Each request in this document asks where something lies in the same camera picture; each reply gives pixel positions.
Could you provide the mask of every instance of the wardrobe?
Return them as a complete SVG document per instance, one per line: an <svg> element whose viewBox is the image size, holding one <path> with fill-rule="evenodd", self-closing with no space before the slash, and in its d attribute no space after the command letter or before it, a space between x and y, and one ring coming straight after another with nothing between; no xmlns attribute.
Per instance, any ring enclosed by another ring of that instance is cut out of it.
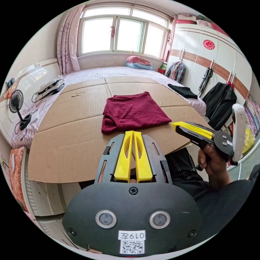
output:
<svg viewBox="0 0 260 260"><path fill-rule="evenodd" d="M218 82L226 83L228 78L233 78L237 103L245 103L251 86L252 68L230 37L206 26L176 24L166 72L181 56L186 66L183 85L193 93L199 94L203 75L212 66L213 76L201 98Z"/></svg>

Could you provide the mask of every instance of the window sill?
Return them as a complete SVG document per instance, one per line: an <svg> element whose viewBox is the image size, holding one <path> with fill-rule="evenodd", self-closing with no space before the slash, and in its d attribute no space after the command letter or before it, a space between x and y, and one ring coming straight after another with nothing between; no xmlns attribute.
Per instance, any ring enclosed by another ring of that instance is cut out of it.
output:
<svg viewBox="0 0 260 260"><path fill-rule="evenodd" d="M139 56L139 57L143 57L143 58L147 58L147 59L154 59L154 60L158 60L163 62L163 60L161 60L160 58L157 58L155 56L151 56L151 55L144 55L144 54L140 54L140 53L128 53L128 52L123 52L123 51L110 51L110 52L96 52L96 53L89 53L89 54L82 54L80 56L77 57L77 59L82 59L82 58L86 58L86 57L90 57L90 56L95 56L95 55L111 55L111 54L128 54L129 56Z"/></svg>

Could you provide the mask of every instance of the plaid shirt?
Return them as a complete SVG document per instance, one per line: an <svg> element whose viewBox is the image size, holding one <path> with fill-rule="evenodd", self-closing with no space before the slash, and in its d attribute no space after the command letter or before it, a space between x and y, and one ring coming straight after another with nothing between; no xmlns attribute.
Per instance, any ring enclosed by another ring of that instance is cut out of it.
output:
<svg viewBox="0 0 260 260"><path fill-rule="evenodd" d="M182 61L174 62L170 68L168 69L166 76L172 80L177 81L178 83L182 84L184 79L184 74L186 71L185 65Z"/></svg>

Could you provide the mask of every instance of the cardboard sheet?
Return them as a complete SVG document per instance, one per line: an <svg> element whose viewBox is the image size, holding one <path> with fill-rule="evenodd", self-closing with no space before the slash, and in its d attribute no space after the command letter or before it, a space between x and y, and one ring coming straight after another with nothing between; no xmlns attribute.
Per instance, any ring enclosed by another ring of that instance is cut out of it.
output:
<svg viewBox="0 0 260 260"><path fill-rule="evenodd" d="M101 133L107 98L144 91L150 93L172 122L191 121L208 126L183 98L152 79L109 77L69 85L50 107L32 141L29 179L47 183L95 179L104 149L111 138L121 134ZM170 124L140 131L154 138L164 154L189 144Z"/></svg>

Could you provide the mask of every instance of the black strap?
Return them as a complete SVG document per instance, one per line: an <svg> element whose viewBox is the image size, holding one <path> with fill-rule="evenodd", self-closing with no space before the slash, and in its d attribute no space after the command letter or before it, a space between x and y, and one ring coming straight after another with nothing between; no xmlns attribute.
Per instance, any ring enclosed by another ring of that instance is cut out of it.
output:
<svg viewBox="0 0 260 260"><path fill-rule="evenodd" d="M207 68L204 76L203 76L203 79L202 79L202 82L199 86L199 97L202 96L203 94L203 91L205 89L205 87L207 86L208 82L209 82L209 79L213 76L213 70L211 68Z"/></svg>

